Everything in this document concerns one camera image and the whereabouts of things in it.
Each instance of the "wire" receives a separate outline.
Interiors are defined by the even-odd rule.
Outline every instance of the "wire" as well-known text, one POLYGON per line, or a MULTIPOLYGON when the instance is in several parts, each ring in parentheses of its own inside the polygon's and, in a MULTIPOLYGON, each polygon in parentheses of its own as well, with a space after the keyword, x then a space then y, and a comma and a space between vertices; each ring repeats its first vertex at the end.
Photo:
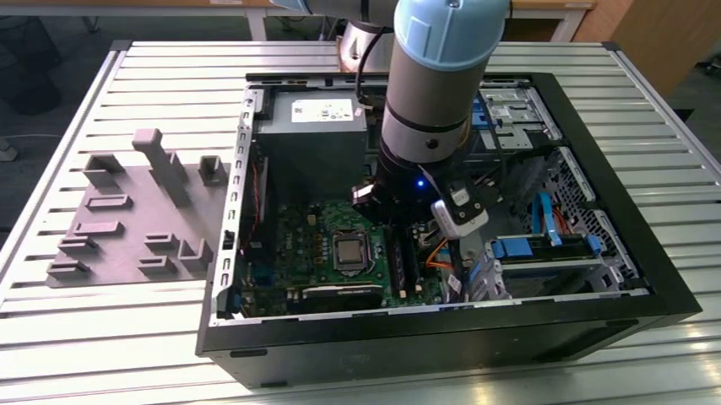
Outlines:
POLYGON ((559 225, 561 231, 563 232, 563 234, 571 234, 573 233, 571 227, 567 224, 566 217, 563 216, 563 213, 561 213, 561 209, 558 207, 554 207, 553 208, 553 213, 555 214, 555 216, 558 218, 558 225, 559 225))
POLYGON ((443 238, 443 240, 441 240, 441 243, 438 244, 437 248, 434 249, 433 253, 430 253, 430 256, 428 258, 426 259, 426 267, 442 267, 442 268, 453 268, 451 265, 449 263, 445 263, 445 262, 434 262, 433 259, 434 257, 437 256, 438 252, 441 251, 441 249, 443 249, 443 246, 446 245, 446 243, 449 242, 449 240, 446 238, 443 238))
POLYGON ((1 139, 17 139, 17 138, 63 138, 61 135, 49 135, 45 133, 29 133, 27 135, 11 135, 9 137, 0 137, 1 139))
POLYGON ((274 19, 276 19, 278 22, 284 26, 284 30, 295 32, 295 33, 296 33, 298 35, 300 35, 300 36, 303 37, 303 39, 307 41, 307 35, 306 35, 306 33, 303 33, 303 31, 300 31, 300 30, 296 29, 294 26, 291 26, 291 25, 288 24, 288 22, 287 22, 284 19, 282 19, 280 17, 274 17, 274 19))
POLYGON ((450 255, 450 263, 451 263, 451 269, 453 269, 453 276, 458 279, 461 282, 461 290, 455 291, 458 293, 458 302, 465 302, 465 285, 466 282, 466 271, 463 269, 463 257, 461 255, 461 241, 459 240, 449 240, 449 255, 450 255))
POLYGON ((503 182, 506 180, 506 174, 509 173, 509 165, 506 162, 506 155, 501 149, 501 141, 498 140, 498 133, 495 133, 494 118, 491 117, 491 112, 487 109, 486 99, 481 90, 478 90, 478 101, 481 103, 481 108, 483 109, 483 114, 486 115, 487 122, 487 131, 491 133, 491 139, 494 140, 495 152, 498 153, 498 160, 501 161, 501 179, 498 179, 498 190, 503 189, 503 182))
POLYGON ((383 36, 384 33, 386 32, 383 30, 380 30, 372 36, 371 42, 368 43, 368 46, 364 48, 363 55, 360 56, 360 62, 358 63, 358 70, 356 70, 356 98, 358 98, 358 102, 360 104, 364 104, 364 97, 363 97, 363 93, 360 92, 360 82, 362 82, 360 77, 363 76, 364 63, 368 61, 368 56, 371 55, 372 47, 375 46, 375 44, 379 43, 380 36, 383 36))
POLYGON ((328 36, 326 37, 328 38, 328 41, 335 40, 335 38, 332 37, 332 34, 335 33, 335 30, 338 29, 338 25, 340 24, 342 21, 343 19, 335 19, 334 24, 330 26, 328 36))

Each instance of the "aluminum workbench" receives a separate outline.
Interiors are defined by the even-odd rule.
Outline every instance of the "aluminum workbench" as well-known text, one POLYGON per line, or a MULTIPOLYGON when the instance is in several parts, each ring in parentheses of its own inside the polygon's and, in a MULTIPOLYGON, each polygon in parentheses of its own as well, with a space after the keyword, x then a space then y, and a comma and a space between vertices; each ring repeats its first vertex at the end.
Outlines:
POLYGON ((45 287, 88 156, 145 165, 132 132, 157 127, 183 162, 230 161, 244 74, 336 69, 324 42, 136 42, 109 53, 0 253, 0 402, 721 402, 720 166, 623 53, 598 44, 502 44, 489 70, 557 74, 702 305, 682 324, 571 364, 250 392, 194 354, 203 281, 45 287))

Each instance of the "floor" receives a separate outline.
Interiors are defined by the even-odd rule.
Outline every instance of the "floor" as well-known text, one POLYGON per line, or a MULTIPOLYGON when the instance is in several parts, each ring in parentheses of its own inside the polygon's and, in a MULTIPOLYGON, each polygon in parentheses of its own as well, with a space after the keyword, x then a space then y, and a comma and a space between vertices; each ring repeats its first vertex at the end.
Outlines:
MULTIPOLYGON (((44 18, 49 35, 64 63, 51 72, 63 100, 39 116, 20 116, 0 103, 0 137, 17 135, 60 136, 76 113, 97 68, 113 40, 137 41, 248 41, 244 19, 214 18, 101 18, 100 31, 89 34, 80 18, 44 18)), ((315 39, 320 20, 308 18, 290 23, 288 29, 276 19, 267 19, 270 40, 315 39)), ((721 159, 721 78, 690 72, 670 98, 673 108, 694 108, 689 127, 721 159)), ((12 163, 0 162, 0 246, 4 243, 27 198, 35 188, 59 139, 52 137, 11 138, 19 152, 12 163)))

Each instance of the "motherboard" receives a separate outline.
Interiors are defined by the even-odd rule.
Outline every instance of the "motherboard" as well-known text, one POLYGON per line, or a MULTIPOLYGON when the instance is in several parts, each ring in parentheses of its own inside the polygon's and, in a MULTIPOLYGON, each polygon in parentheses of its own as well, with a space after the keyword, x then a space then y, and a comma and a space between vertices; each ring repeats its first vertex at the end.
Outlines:
MULTIPOLYGON (((415 234, 423 230, 420 225, 415 234)), ((251 315, 316 312, 318 305, 338 311, 442 302, 437 270, 406 275, 408 266, 395 262, 391 230, 371 224, 348 202, 282 206, 276 235, 272 265, 250 265, 251 315)), ((414 260, 422 267, 420 253, 414 260)))

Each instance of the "gray block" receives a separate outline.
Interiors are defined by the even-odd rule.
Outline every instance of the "gray block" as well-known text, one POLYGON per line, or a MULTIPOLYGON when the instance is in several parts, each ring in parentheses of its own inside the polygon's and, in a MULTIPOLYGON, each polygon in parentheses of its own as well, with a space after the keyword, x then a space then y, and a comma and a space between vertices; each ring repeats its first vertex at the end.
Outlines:
MULTIPOLYGON (((183 184, 187 183, 188 182, 188 175, 184 172, 183 163, 180 163, 180 158, 177 158, 177 154, 175 152, 172 152, 171 154, 165 154, 165 156, 168 156, 169 167, 172 167, 172 170, 177 175, 177 179, 180 179, 180 182, 183 184)), ((149 175, 153 177, 155 182, 157 183, 157 185, 161 186, 163 185, 163 179, 159 179, 155 176, 155 173, 153 173, 152 169, 149 170, 149 175)))
POLYGON ((148 277, 169 276, 176 273, 176 265, 167 256, 141 257, 137 260, 137 269, 148 277))
POLYGON ((202 156, 198 172, 206 186, 227 186, 227 173, 219 156, 202 156))
POLYGON ((63 238, 57 248, 69 257, 97 253, 97 244, 88 236, 63 238))
POLYGON ((55 262, 47 270, 48 279, 56 281, 84 280, 91 274, 91 269, 77 260, 55 262))
MULTIPOLYGON (((92 185, 88 186, 76 217, 69 226, 71 231, 65 236, 80 236, 72 232, 79 224, 84 226, 117 222, 123 224, 124 231, 119 235, 88 235, 97 244, 99 254, 83 255, 79 258, 92 271, 84 278, 61 277, 57 279, 48 277, 48 287, 64 288, 204 279, 203 273, 189 272, 179 261, 176 257, 179 241, 185 240, 192 249, 199 248, 203 239, 212 248, 218 246, 222 223, 219 213, 223 212, 227 188, 204 186, 199 175, 199 165, 187 165, 184 172, 188 177, 184 188, 191 204, 181 208, 175 206, 167 193, 155 183, 148 166, 128 166, 123 173, 113 175, 119 187, 132 199, 132 206, 127 209, 89 209, 89 201, 103 197, 115 198, 115 196, 103 194, 103 190, 96 189, 92 185), (145 245, 147 235, 169 234, 176 240, 175 247, 157 253, 149 251, 145 245), (149 277, 139 270, 139 259, 155 254, 168 256, 176 268, 175 273, 153 274, 149 277)), ((71 260, 75 260, 75 257, 68 253, 64 251, 57 253, 55 262, 61 263, 71 260)))
POLYGON ((149 251, 173 251, 177 248, 177 238, 172 234, 147 234, 143 241, 149 251))
POLYGON ((104 211, 111 209, 128 209, 133 205, 133 200, 127 194, 112 194, 93 197, 85 203, 89 211, 104 211))
POLYGON ((177 260, 191 273, 207 273, 207 267, 212 262, 212 250, 204 239, 200 240, 198 253, 192 250, 185 240, 180 241, 177 249, 177 260))
POLYGON ((183 178, 176 173, 176 168, 169 162, 168 155, 163 150, 160 141, 163 134, 155 128, 135 131, 133 149, 148 158, 153 170, 152 177, 168 193, 176 207, 185 207, 191 203, 188 193, 184 190, 183 178))
POLYGON ((93 154, 88 159, 88 164, 83 169, 83 174, 88 177, 89 183, 96 188, 117 188, 113 175, 123 173, 125 169, 111 154, 93 154))
POLYGON ((112 222, 81 222, 72 228, 72 233, 76 235, 120 235, 125 228, 119 221, 112 222))

